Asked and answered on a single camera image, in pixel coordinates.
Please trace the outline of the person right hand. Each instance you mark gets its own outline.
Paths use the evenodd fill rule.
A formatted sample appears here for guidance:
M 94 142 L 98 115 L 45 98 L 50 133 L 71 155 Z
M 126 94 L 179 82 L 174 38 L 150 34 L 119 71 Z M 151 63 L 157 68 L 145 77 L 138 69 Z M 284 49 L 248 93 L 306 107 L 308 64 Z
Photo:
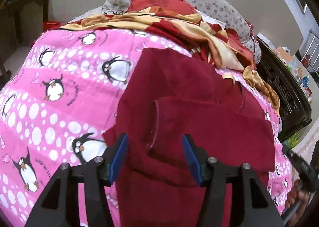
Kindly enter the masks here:
M 309 192 L 298 189 L 300 186 L 301 180 L 296 180 L 292 189 L 288 192 L 287 199 L 284 203 L 285 208 L 289 209 L 292 205 L 294 205 L 297 202 L 297 200 L 301 202 L 301 205 L 292 217 L 295 219 L 299 219 L 303 215 L 310 198 Z

